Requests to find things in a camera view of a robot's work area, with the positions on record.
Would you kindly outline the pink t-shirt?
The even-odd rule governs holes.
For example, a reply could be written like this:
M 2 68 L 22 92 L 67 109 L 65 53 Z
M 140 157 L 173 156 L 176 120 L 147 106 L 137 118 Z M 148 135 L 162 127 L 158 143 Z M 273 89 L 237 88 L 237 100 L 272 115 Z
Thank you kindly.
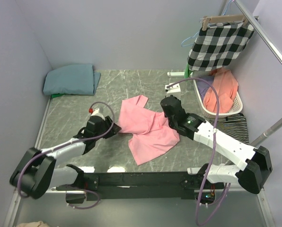
M 180 141 L 164 113 L 144 108 L 147 101 L 143 95 L 123 100 L 118 118 L 120 133 L 132 134 L 128 146 L 137 165 L 164 155 Z

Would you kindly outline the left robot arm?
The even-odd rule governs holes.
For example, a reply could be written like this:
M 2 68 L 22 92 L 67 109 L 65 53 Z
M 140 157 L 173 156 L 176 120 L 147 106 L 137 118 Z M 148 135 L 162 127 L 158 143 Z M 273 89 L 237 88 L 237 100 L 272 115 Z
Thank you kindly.
M 119 133 L 121 127 L 112 119 L 91 116 L 85 127 L 69 141 L 46 149 L 29 148 L 9 179 L 9 183 L 24 193 L 24 197 L 39 199 L 53 187 L 68 186 L 73 190 L 83 189 L 86 184 L 84 171 L 65 161 L 87 154 L 100 138 L 108 139 Z

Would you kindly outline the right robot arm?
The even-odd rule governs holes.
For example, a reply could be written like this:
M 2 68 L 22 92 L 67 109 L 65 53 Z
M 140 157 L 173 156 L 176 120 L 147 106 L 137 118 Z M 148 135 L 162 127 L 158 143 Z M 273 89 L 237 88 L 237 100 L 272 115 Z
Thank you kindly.
M 230 166 L 211 165 L 208 172 L 198 175 L 197 183 L 201 188 L 207 189 L 213 183 L 233 183 L 250 193 L 260 193 L 273 170 L 268 149 L 244 144 L 215 129 L 202 117 L 186 113 L 181 101 L 174 96 L 165 97 L 160 105 L 171 129 L 179 135 L 214 148 L 233 162 Z

